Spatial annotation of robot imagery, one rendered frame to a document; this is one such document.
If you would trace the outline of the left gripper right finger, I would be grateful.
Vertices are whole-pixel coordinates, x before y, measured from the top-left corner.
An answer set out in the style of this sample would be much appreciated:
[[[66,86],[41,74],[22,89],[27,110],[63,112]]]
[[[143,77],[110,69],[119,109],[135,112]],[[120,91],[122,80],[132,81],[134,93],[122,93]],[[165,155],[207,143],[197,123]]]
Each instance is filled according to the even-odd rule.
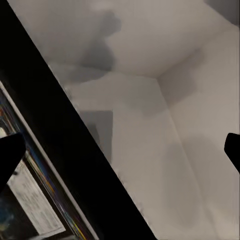
[[[227,135],[224,151],[240,173],[240,135],[229,133]]]

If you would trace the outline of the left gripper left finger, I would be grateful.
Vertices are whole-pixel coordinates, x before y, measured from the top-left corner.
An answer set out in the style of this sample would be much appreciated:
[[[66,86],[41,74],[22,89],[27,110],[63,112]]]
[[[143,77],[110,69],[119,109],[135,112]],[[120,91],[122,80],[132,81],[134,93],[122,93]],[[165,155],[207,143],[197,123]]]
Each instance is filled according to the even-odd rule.
[[[0,138],[0,193],[26,153],[21,133]]]

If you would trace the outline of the poster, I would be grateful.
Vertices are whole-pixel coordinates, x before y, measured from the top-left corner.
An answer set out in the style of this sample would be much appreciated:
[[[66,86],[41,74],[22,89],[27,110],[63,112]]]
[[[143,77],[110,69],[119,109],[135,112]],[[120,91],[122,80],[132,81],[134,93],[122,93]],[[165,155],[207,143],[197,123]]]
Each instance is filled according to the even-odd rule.
[[[0,117],[76,240],[157,240],[7,0]]]

